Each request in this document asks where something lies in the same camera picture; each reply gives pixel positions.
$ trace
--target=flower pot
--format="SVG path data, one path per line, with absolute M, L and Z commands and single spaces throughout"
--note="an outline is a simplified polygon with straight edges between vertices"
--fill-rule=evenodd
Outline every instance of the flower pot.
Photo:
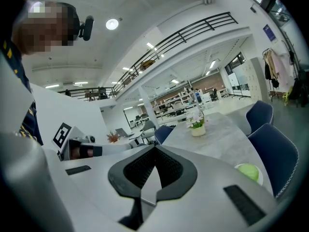
M 205 126 L 202 125 L 201 127 L 191 129 L 191 133 L 192 133 L 192 136 L 194 137 L 202 136 L 206 133 Z

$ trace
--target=white column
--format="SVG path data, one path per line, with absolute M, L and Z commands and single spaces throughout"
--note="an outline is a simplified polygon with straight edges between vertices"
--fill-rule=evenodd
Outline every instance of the white column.
M 144 107 L 146 108 L 149 119 L 154 123 L 155 127 L 159 129 L 158 120 L 156 119 L 155 112 L 151 106 L 146 91 L 142 87 L 139 87 L 139 92 L 141 98 L 143 99 Z

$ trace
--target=white ceiling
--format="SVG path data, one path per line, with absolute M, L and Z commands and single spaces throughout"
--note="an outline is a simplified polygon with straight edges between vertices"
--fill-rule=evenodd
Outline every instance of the white ceiling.
M 161 72 L 155 78 L 148 81 L 143 86 L 150 98 L 163 95 L 170 92 L 167 88 L 175 87 L 175 84 L 171 80 L 176 79 L 181 84 L 182 81 L 202 78 L 206 76 L 207 71 L 214 71 L 220 69 L 225 65 L 225 62 L 235 57 L 240 52 L 240 46 L 245 41 L 246 37 L 225 41 L 211 48 L 205 49 L 204 52 L 198 55 L 193 55 L 186 61 L 177 64 L 165 72 Z M 216 63 L 212 69 L 210 69 L 211 63 L 216 60 Z M 133 92 L 126 98 L 127 102 L 138 101 L 140 99 L 139 92 Z
M 72 47 L 57 47 L 52 52 L 24 56 L 23 63 L 31 82 L 40 86 L 68 81 L 87 80 L 96 86 L 104 73 L 109 50 L 116 41 L 122 41 L 119 35 L 139 21 L 143 15 L 171 0 L 52 0 L 70 3 L 76 7 L 79 19 L 84 21 L 88 15 L 95 19 L 91 39 L 88 42 L 77 40 Z M 122 18 L 116 30 L 108 30 L 105 23 L 110 18 Z M 145 35 L 147 40 L 158 38 L 155 29 Z M 144 50 L 137 46 L 137 53 Z M 121 62 L 130 65 L 133 59 Z

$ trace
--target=chair backrest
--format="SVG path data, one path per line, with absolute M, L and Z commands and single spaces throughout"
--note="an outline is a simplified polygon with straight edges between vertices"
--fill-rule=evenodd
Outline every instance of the chair backrest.
M 247 112 L 246 117 L 251 126 L 251 133 L 253 133 L 262 125 L 273 123 L 274 109 L 263 101 L 257 101 Z
M 156 132 L 154 133 L 154 137 L 159 145 L 163 144 L 169 134 L 172 132 L 173 128 L 168 126 L 161 126 Z
M 290 183 L 298 165 L 296 146 L 270 124 L 264 124 L 248 139 L 266 168 L 274 196 L 279 197 Z
M 155 129 L 155 124 L 151 121 L 151 120 L 147 120 L 145 121 L 144 127 L 143 127 L 143 131 L 149 130 L 151 128 Z

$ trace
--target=clothing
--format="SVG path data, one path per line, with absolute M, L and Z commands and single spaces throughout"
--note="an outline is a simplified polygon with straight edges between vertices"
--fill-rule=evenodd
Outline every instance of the clothing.
M 276 69 L 275 69 L 275 65 L 274 65 L 274 61 L 271 57 L 271 50 L 269 50 L 267 52 L 267 56 L 266 56 L 266 62 L 267 64 L 269 65 L 269 71 L 270 71 L 270 75 L 271 75 L 271 79 L 274 79 L 274 78 L 278 78 L 278 75 L 276 73 Z
M 21 53 L 17 46 L 7 39 L 1 42 L 1 50 L 6 57 L 8 64 L 12 71 L 16 74 L 17 78 L 25 85 L 25 87 L 31 92 L 29 80 L 26 77 L 24 67 L 21 62 Z M 24 118 L 24 121 L 20 127 L 19 133 L 24 137 L 29 137 L 36 140 L 39 144 L 43 145 L 43 141 L 40 135 L 38 121 L 36 117 L 35 103 L 29 107 L 29 110 Z
M 201 96 L 200 96 L 199 92 L 195 92 L 195 96 L 197 97 L 197 102 L 201 103 L 202 99 L 201 99 Z
M 281 83 L 284 85 L 289 84 L 288 74 L 280 57 L 274 51 L 271 51 L 271 58 L 274 62 L 276 73 L 279 74 Z
M 265 78 L 266 80 L 271 80 L 269 65 L 265 61 Z

